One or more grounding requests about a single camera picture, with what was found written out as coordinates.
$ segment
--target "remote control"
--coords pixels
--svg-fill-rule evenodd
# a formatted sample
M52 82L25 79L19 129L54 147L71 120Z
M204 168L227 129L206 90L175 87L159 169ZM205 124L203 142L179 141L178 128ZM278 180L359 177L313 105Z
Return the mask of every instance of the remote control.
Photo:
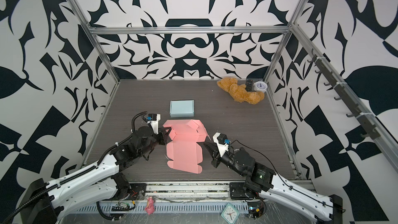
M246 79L246 91L251 92L251 87L253 86L253 80Z

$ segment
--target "white alarm clock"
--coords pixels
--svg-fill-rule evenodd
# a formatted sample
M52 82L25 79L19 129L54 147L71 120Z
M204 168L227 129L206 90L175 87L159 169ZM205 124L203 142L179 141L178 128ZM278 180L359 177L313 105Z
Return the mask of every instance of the white alarm clock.
M234 224L235 221L238 219L239 212L236 210L236 208L234 208L234 206L231 205L231 203L228 203L224 208L224 211L221 213L221 216L229 224Z

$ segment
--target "teddy bear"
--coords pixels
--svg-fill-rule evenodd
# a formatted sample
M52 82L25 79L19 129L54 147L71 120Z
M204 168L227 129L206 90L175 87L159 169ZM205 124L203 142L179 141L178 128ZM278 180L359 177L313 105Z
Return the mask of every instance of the teddy bear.
M257 104L264 99L263 92L247 92L246 85L238 85L238 80L232 77L222 78L217 82L217 85L224 91L228 92L231 97L237 102L248 102L250 104Z

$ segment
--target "unfolded pink box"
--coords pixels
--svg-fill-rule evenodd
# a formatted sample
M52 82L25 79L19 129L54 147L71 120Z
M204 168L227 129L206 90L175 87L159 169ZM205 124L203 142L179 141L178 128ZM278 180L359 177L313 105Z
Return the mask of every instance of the unfolded pink box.
M169 137L172 142L166 146L167 157L172 159L167 165L172 169L199 174L202 167L198 165L203 161L202 147L197 142L204 142L207 134L206 128L200 120L167 120L163 127L171 127Z

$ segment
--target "clock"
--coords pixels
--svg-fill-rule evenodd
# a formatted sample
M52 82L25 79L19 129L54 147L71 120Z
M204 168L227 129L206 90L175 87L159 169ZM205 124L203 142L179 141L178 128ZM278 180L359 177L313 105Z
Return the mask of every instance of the clock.
M234 208L234 206L231 205L231 203L228 203L224 208L224 211L221 213L221 216L229 224L234 224L235 221L238 219L239 212L236 210L236 208Z

